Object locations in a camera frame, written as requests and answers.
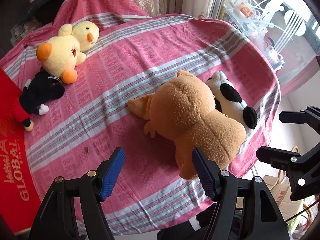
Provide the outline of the black white cow plush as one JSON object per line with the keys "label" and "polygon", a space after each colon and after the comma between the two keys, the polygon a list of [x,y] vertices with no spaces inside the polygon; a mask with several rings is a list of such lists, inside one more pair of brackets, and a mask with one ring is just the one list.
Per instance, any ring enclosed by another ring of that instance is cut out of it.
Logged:
{"label": "black white cow plush", "polygon": [[256,128],[258,117],[255,109],[242,99],[223,71],[216,71],[206,84],[212,91],[218,111],[241,123],[247,134]]}

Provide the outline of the orange cat plush toy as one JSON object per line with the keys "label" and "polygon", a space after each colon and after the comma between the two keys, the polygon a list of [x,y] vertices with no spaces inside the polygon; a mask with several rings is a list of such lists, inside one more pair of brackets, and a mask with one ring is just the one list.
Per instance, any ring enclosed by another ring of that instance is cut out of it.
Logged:
{"label": "orange cat plush toy", "polygon": [[194,148],[201,148],[209,160],[225,168],[246,137],[241,123],[216,109],[210,88],[185,70],[179,70],[155,93],[130,99],[127,107],[147,120],[145,134],[159,134],[174,142],[180,177],[186,180],[197,177],[192,161]]}

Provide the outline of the black red mouse plush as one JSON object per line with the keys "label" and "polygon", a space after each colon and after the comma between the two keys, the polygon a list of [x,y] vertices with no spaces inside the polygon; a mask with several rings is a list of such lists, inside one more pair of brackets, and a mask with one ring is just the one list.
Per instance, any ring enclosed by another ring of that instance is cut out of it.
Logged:
{"label": "black red mouse plush", "polygon": [[12,116],[23,124],[26,131],[33,130],[32,115],[45,115],[49,112],[46,103],[64,95],[62,81],[45,70],[38,72],[33,79],[28,79],[20,96],[11,108]]}

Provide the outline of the yellow chick plush toy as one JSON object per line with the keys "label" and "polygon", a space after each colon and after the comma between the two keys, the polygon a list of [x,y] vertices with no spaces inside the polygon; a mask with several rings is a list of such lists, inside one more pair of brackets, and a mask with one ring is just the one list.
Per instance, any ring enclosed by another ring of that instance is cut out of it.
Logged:
{"label": "yellow chick plush toy", "polygon": [[36,57],[49,74],[63,83],[74,83],[78,78],[75,68],[84,63],[85,52],[97,43],[99,34],[98,26],[91,21],[64,24],[56,36],[37,47]]}

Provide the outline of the cardboard boxes on floor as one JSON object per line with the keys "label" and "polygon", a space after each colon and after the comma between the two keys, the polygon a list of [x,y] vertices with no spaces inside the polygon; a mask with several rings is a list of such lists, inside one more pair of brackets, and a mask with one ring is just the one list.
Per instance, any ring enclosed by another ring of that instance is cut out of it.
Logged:
{"label": "cardboard boxes on floor", "polygon": [[289,219],[303,209],[303,200],[292,201],[290,182],[287,176],[273,177],[265,175],[264,182],[269,188],[284,220]]}

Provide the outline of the red gift box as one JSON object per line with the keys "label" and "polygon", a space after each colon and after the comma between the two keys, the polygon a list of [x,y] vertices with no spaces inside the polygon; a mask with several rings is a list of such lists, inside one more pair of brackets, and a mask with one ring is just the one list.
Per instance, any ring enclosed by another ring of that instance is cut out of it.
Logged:
{"label": "red gift box", "polygon": [[1,70],[1,217],[15,234],[31,228],[41,204],[27,162],[25,129],[11,112],[20,93]]}

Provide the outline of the pink striped table cloth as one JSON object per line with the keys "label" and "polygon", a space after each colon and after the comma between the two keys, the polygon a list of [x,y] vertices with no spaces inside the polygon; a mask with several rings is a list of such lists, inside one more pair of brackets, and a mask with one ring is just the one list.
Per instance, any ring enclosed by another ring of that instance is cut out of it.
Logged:
{"label": "pink striped table cloth", "polygon": [[202,148],[242,177],[280,102],[263,54],[225,21],[148,16],[129,0],[65,0],[1,59],[1,215],[30,228],[57,177],[125,153],[103,218],[115,235],[183,223],[212,204]]}

